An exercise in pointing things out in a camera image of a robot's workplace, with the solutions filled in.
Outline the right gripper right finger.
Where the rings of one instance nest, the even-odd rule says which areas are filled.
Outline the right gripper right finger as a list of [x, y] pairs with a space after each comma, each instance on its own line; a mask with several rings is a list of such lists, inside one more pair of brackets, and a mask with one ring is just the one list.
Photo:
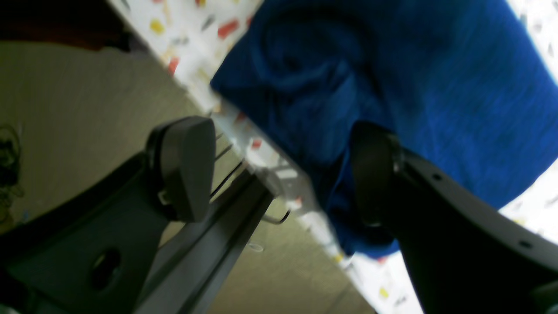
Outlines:
[[350, 138], [363, 222], [398, 240], [425, 314], [555, 314], [557, 246], [499, 214], [372, 123]]

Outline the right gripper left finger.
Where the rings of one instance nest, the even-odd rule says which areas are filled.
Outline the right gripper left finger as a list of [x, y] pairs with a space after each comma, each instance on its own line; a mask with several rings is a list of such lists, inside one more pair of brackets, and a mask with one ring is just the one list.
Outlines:
[[211, 119], [156, 127], [146, 148], [87, 191], [1, 236], [1, 306], [22, 314], [129, 314], [171, 221], [208, 212]]

